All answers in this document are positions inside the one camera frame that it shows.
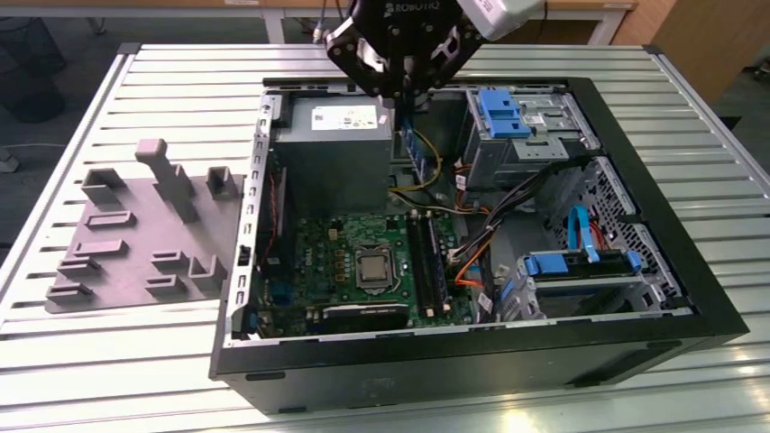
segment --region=metal slatted table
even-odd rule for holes
[[[188,175],[246,173],[262,79],[330,74],[305,45],[144,45],[116,57],[0,271],[0,429],[770,430],[770,182],[666,58],[637,47],[494,46],[462,75],[594,79],[752,328],[729,345],[614,387],[268,419],[207,378],[216,301],[44,312],[86,171],[148,177],[134,146],[160,136]]]

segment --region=desk leg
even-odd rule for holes
[[[267,41],[270,43],[287,43],[284,38],[284,12],[280,8],[266,7],[263,9],[264,28],[267,29]]]
[[[605,12],[602,21],[597,24],[597,28],[593,29],[589,45],[609,45],[613,42],[625,15],[626,11]]]

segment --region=motherboard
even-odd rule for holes
[[[293,275],[268,281],[263,294],[266,336],[470,324],[467,289],[431,274],[443,266],[426,266],[457,242],[442,212],[303,218]]]

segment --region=trash bin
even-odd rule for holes
[[[0,106],[23,123],[36,124],[64,111],[64,98],[48,75],[20,64],[0,46]]]
[[[0,48],[35,76],[52,75],[67,66],[42,18],[0,17]]]

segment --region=power supply label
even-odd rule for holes
[[[374,106],[318,106],[313,109],[314,131],[377,129]]]

